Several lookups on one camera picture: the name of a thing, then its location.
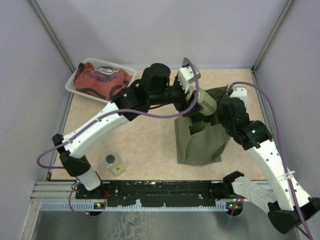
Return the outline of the green bottle white cap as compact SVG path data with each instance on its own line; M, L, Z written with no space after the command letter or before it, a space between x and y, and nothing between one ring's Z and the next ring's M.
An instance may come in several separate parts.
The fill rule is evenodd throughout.
M203 116L211 116L217 109L216 100L211 97L204 89L198 89L198 99L195 106L189 111L189 115L200 113Z

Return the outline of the olive green canvas bag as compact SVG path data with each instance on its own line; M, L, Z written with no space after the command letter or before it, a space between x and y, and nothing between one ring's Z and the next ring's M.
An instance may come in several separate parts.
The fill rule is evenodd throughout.
M210 116L195 113L174 120L177 163L188 166L205 166L221 161L230 136L220 123L218 110L222 100L228 99L227 87L205 90L217 103Z

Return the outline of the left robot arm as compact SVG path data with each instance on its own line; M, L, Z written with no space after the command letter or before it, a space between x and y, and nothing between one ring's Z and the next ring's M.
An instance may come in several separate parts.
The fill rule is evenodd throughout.
M60 161L71 177L82 184L88 195L97 199L104 186L89 163L86 153L112 131L133 121L138 116L153 117L153 106L173 104L176 116L186 115L197 105L200 71L195 64L184 60L173 84L171 70L162 63L144 69L141 78L120 90L91 120L67 135L56 134L53 144Z

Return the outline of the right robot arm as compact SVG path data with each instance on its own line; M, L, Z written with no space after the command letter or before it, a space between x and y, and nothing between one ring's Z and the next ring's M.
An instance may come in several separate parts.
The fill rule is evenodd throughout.
M320 211L320 199L311 197L285 168L271 133L261 121L250 120L243 100L238 97L223 100L218 116L228 135L255 159L271 187L268 190L235 171L223 179L227 197L239 195L250 200L282 234Z

